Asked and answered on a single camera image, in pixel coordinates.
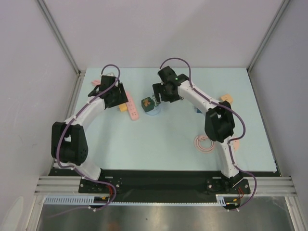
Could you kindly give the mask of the dark green cube socket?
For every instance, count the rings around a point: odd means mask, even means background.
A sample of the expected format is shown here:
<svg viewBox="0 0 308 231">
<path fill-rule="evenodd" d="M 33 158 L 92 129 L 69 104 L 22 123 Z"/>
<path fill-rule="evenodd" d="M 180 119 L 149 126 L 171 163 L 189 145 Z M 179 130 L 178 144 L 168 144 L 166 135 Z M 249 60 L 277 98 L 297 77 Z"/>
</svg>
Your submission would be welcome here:
<svg viewBox="0 0 308 231">
<path fill-rule="evenodd" d="M 147 97 L 141 100 L 141 107 L 147 113 L 154 109 L 155 103 L 151 97 Z"/>
</svg>

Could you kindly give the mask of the beige cube socket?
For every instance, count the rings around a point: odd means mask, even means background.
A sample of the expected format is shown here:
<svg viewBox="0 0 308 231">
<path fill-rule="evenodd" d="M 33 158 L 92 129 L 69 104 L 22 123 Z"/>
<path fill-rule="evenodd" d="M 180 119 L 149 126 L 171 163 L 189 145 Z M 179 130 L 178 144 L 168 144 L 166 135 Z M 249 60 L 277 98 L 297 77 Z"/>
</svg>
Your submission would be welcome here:
<svg viewBox="0 0 308 231">
<path fill-rule="evenodd" d="M 220 97 L 220 100 L 222 102 L 227 101 L 228 103 L 232 104 L 233 103 L 233 98 L 231 97 L 231 95 L 229 94 L 225 94 L 223 96 Z"/>
</svg>

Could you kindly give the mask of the yellow plug adapter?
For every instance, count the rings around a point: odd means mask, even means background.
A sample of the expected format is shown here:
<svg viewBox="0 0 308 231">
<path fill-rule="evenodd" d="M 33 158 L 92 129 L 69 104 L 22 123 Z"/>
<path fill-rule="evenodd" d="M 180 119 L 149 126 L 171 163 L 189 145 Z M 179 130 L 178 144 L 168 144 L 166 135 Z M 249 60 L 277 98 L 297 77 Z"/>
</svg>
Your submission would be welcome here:
<svg viewBox="0 0 308 231">
<path fill-rule="evenodd" d="M 127 105 L 125 103 L 123 103 L 123 104 L 119 105 L 119 110 L 121 112 L 125 112 L 125 111 L 128 110 L 128 107 L 127 107 Z"/>
</svg>

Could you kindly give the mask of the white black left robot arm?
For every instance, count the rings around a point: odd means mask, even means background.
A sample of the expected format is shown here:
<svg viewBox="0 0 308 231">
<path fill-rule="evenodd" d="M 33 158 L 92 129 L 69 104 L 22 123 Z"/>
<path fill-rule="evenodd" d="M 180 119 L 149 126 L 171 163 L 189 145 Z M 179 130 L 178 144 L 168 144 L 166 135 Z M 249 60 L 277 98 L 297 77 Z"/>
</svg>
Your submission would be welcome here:
<svg viewBox="0 0 308 231">
<path fill-rule="evenodd" d="M 99 85 L 88 94 L 86 104 L 64 122 L 55 122 L 51 128 L 51 155 L 61 168 L 76 170 L 89 178 L 95 192 L 106 188 L 100 177 L 101 169 L 90 159 L 86 130 L 106 109 L 127 103 L 124 86 L 118 77 L 102 75 Z"/>
</svg>

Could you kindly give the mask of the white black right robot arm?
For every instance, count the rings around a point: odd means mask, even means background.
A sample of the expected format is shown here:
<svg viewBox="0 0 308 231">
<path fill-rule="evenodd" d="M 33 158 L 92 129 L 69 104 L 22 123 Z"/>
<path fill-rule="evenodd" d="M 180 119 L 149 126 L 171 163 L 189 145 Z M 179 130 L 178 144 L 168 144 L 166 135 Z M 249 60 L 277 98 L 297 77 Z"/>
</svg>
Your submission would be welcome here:
<svg viewBox="0 0 308 231">
<path fill-rule="evenodd" d="M 175 102 L 180 99 L 189 101 L 205 116 L 205 134 L 214 142 L 220 157 L 222 188 L 233 193 L 243 179 L 234 159 L 235 122 L 231 105 L 219 102 L 198 89 L 185 74 L 177 75 L 170 67 L 159 69 L 161 83 L 153 84 L 154 95 L 160 102 Z"/>
</svg>

